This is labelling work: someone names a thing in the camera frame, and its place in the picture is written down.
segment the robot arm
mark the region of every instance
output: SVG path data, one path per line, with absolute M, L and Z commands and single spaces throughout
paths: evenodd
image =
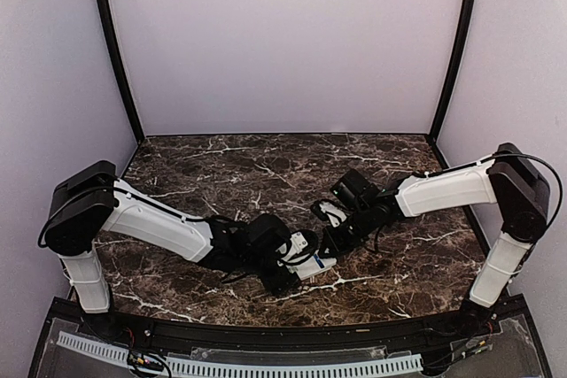
M 470 334 L 547 230 L 549 186 L 522 155 L 507 143 L 475 163 L 412 174 L 385 189 L 350 170 L 331 188 L 344 208 L 328 200 L 312 206 L 330 222 L 318 250 L 314 232 L 292 233 L 274 215 L 244 223 L 178 212 L 118 180 L 114 166 L 101 161 L 56 187 L 42 235 L 65 263 L 82 308 L 98 313 L 107 312 L 111 301 L 93 246 L 100 229 L 158 245 L 203 267 L 257 274 L 277 295 L 328 270 L 336 257 L 363 245 L 384 225 L 435 210 L 498 203 L 501 234 L 462 304 L 461 329 Z

